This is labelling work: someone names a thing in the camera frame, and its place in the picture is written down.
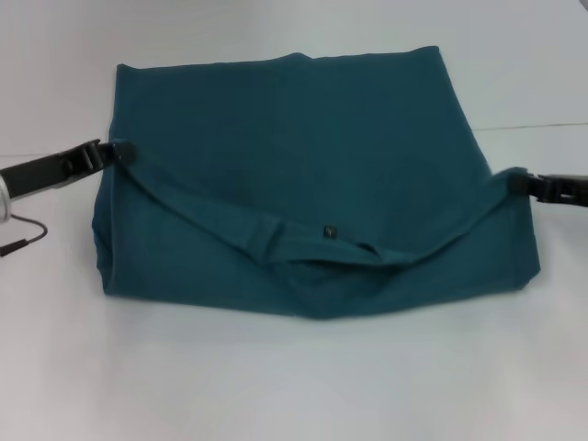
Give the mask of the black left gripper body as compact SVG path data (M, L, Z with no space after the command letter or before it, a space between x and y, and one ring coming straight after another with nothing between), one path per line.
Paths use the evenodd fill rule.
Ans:
M64 187L91 174L91 145L80 145L1 170L1 178L10 200Z

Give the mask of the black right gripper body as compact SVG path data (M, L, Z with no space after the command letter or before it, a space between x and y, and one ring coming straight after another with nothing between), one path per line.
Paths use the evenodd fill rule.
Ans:
M586 175L539 175L539 195L543 203L587 206Z

